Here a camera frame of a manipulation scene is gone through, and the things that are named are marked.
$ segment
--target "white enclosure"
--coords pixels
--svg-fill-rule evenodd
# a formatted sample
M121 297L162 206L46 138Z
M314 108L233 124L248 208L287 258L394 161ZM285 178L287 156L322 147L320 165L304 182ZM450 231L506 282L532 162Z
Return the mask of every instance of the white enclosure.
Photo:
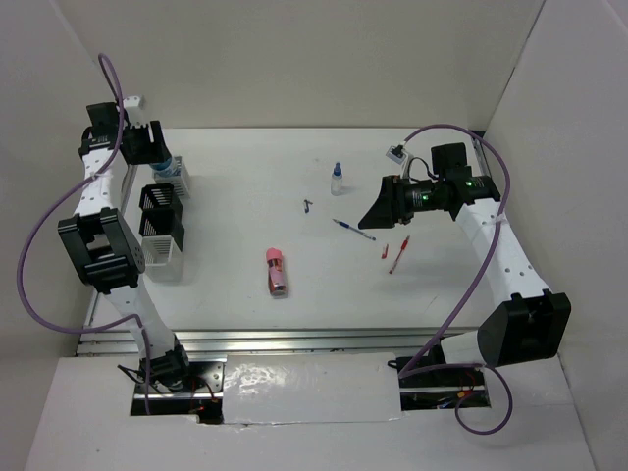
M3 2L2 469L22 470L26 463L31 470L157 469L183 463L238 471L253 466L590 471L594 464L598 471L623 469L628 459L623 398L628 322L622 283L628 266L627 25L625 0ZM330 280L320 281L322 263L308 286L294 280L297 293L307 299L305 307L296 297L274 310L278 304L269 297L260 304L262 318L251 312L253 301L246 293L237 295L247 285L252 298L267 294L263 260L259 277L229 265L237 262L250 270L257 251L250 240L239 243L245 227L230 220L229 213L209 219L210 211L220 209L211 198L215 191L230 194L233 185L247 183L252 193L246 198L231 194L235 201L230 201L244 207L250 200L246 217L262 224L262 216L271 213L265 199L269 186L239 174L252 166L268 180L272 173L264 164L288 159L292 153L283 144L294 147L305 139L306 148L293 152L303 161L300 178L323 179L327 193L330 165L337 158L346 161L345 183L355 187L344 196L344 206L336 207L343 217L353 217L362 204L366 210L372 203L377 177L396 170L383 156L393 136L402 138L404 129L436 122L488 130L488 141L512 175L507 208L512 228L535 269L555 291L566 292L573 305L560 358L503 369L515 394L515 413L502 434L470 436L448 411L421 411L373 424L247 428L207 427L186 417L130 417L131 384L115 366L120 361L136 365L136 357L67 358L77 351L79 339L45 331L28 318L16 293L15 272L36 219L82 176L78 147L88 124L84 107L111 99L94 64L100 51L112 58L125 95L145 95L150 119L161 120L171 150L189 156L192 206L186 215L200 219L184 223L190 227L186 243L197 250L197 259L184 260L179 287L147 282L173 329L437 327L479 265L448 215L426 213L421 221L427 225L415 220L390 235L377 233L378 244L390 237L392 256L412 233L404 260L417 267L416 274L407 271L408 265L398 273L403 284L397 292L379 295L370 265L350 251L354 242L369 241L335 226L311 227L295 199L299 188L278 185L285 205L295 199L295 212L286 219L289 230L275 236L284 237L288 250L302 249L305 242L313 247L313 253L293 255L290 262L296 265L292 272L288 265L288 282L290 273L300 277L308 265L325 261L316 253L322 253L322 240L330 234L340 232L344 238L326 256L344 252L350 257L346 264L328 264L335 267ZM359 143L352 142L354 136ZM230 139L246 158L235 166L227 160L214 165L220 154L230 153ZM428 142L450 141L445 134L433 139L416 145L425 154ZM467 143L472 157L470 140L457 140ZM255 156L263 161L251 164ZM320 172L315 158L323 161ZM295 160L286 172L297 172L299 163ZM364 168L350 170L358 165ZM416 166L413 172L421 170ZM502 183L497 166L492 170ZM149 174L138 169L130 205L136 206ZM356 178L360 184L351 182ZM197 193L195 183L201 183ZM317 211L332 207L327 196L317 194L320 199L308 216L317 224L322 222ZM100 300L89 307L91 290L79 282L56 234L57 221L71 216L77 202L71 198L62 205L35 240L26 263L26 290L46 319L77 326L88 313L88 322L102 324L116 313ZM137 218L136 208L130 208L127 219L134 231ZM199 239L203 230L228 229L236 235L218 240L229 252L243 247L235 256L212 246L211 239ZM250 236L259 236L259 245L268 248L272 235L260 229ZM422 239L433 249L427 250ZM212 260L229 267L237 287L217 280L209 267ZM426 279L421 264L437 275ZM203 290L204 280L213 285ZM418 291L415 282L421 285ZM329 292L337 283L346 283L355 299L334 304L340 315L329 300L317 304L316 288ZM361 284L369 287L364 296ZM213 305L217 290L227 295ZM384 306L390 307L387 316L382 316ZM491 306L484 281L457 325L479 325ZM181 307L185 312L179 315ZM489 378L490 385L495 381ZM465 415L474 425L495 423L503 413L503 391L499 386L494 391L493 409ZM316 407L309 412L315 416ZM210 459L217 449L224 461Z

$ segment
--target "small bottle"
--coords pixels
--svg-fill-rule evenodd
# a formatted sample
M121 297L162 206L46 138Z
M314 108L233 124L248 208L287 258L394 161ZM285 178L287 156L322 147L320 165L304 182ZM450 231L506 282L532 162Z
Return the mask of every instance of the small bottle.
M150 168L155 171L155 177L166 179L180 174L177 161L170 157L166 162L161 164L149 164Z
M340 194L342 194L342 169L340 162L337 162L332 172L332 195L339 196Z
M266 262L268 263L268 290L273 297L285 297L288 295L288 287L284 278L284 255L277 248L266 250Z

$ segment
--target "black cable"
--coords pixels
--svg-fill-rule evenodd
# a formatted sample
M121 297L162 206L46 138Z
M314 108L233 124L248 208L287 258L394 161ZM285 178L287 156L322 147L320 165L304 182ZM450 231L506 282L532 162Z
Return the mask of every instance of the black cable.
M197 380L202 381L203 384L207 387L207 391L209 392L209 395L211 395L211 399L216 400L216 396L214 396L214 390L212 390L212 387L209 386L209 382L205 378L203 378L202 376L192 376L192 378L196 378Z
M133 382L134 382L134 383L136 383L137 385L143 386L143 385L145 385L145 384L146 384L146 382L145 382L145 381L140 381L140 380L138 379L138 378L140 378L139 371L137 371L137 370L133 370L132 368L127 368L126 366L122 366L122 365L118 365L118 369L119 369L120 371L122 371L125 375L127 375L127 376L131 379L131 381L133 381ZM150 387L151 387L153 390L155 390L158 394L161 394L161 391L159 391L155 385L151 384L151 385L150 385Z
M410 162L408 162L408 177L410 177L410 169L412 168L412 162L414 162L414 160L415 160L415 159L420 160L421 162L423 162L423 165L425 165L425 170L427 170L428 177L430 177L432 180L438 180L438 179L439 179L436 175L434 175L434 174L432 173L432 171L430 170L430 166L428 165L428 163L427 163L425 160L423 160L421 157L414 157L414 158L413 158ZM413 179L413 178L411 178L411 177L410 177L410 179L411 179L413 182L419 182L418 180Z

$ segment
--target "red pen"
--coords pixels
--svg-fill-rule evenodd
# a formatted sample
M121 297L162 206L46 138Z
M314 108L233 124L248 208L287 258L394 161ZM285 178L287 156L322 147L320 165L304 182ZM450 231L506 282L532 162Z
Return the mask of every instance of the red pen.
M392 275L394 269L396 268L396 264L399 263L399 259L401 258L401 254L405 251L405 247L408 246L408 241L410 240L410 235L408 237L405 238L405 240L403 241L403 244L401 245L401 250L399 251L399 254L396 256L396 258L394 259L394 263L392 264L391 269L389 270L389 273Z

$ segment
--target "blue pen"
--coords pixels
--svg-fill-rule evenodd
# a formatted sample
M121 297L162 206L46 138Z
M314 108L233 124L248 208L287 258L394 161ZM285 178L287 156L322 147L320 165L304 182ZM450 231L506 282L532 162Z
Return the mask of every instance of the blue pen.
M358 233L361 236L365 236L366 238L368 238L370 240L375 240L375 238L372 235L368 235L366 233L363 233L359 229L356 229L356 228L350 226L349 224L344 223L343 221L339 221L338 219L333 219L332 221L334 221L336 224L339 224L339 225L343 226L345 229L350 229L350 230L354 231L355 233Z

